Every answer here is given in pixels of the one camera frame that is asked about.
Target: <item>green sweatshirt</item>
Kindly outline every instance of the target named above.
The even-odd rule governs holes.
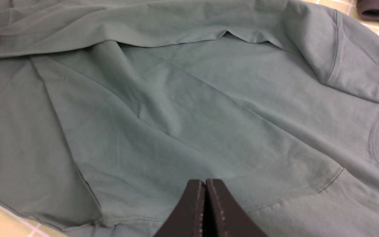
[[[271,237],[379,236],[379,36],[297,0],[0,0],[0,205],[148,237],[207,178]]]

